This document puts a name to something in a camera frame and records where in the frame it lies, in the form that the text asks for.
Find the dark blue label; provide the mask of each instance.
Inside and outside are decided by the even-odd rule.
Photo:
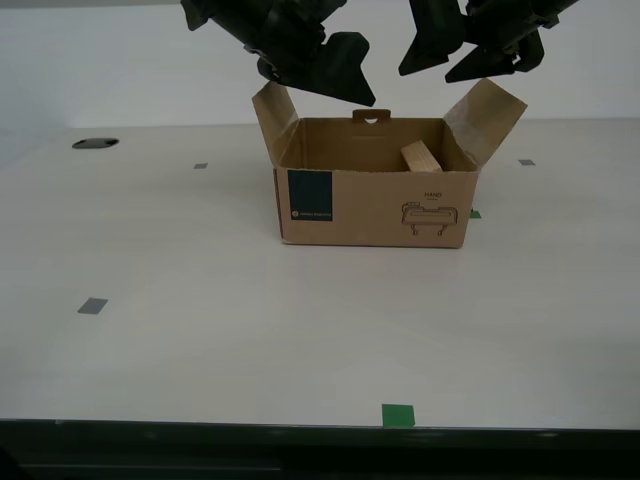
[[[333,221],[333,174],[289,170],[291,220]]]

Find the open cardboard box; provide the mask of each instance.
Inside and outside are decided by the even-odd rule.
[[[298,118],[285,87],[253,104],[274,167],[285,243],[460,248],[480,170],[527,108],[480,80],[444,119]],[[411,172],[401,149],[422,140],[443,172]]]

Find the white table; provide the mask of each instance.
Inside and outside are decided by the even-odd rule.
[[[0,417],[639,428],[639,132],[522,122],[449,251],[281,244],[257,126],[70,131],[0,170]]]

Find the green tape marker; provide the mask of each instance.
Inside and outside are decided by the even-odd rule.
[[[416,416],[411,405],[382,405],[382,426],[385,428],[413,428]]]

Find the gray tape marker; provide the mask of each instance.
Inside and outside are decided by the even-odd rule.
[[[104,300],[102,298],[90,298],[82,307],[80,307],[78,313],[82,313],[84,315],[98,315],[108,301],[109,300]]]

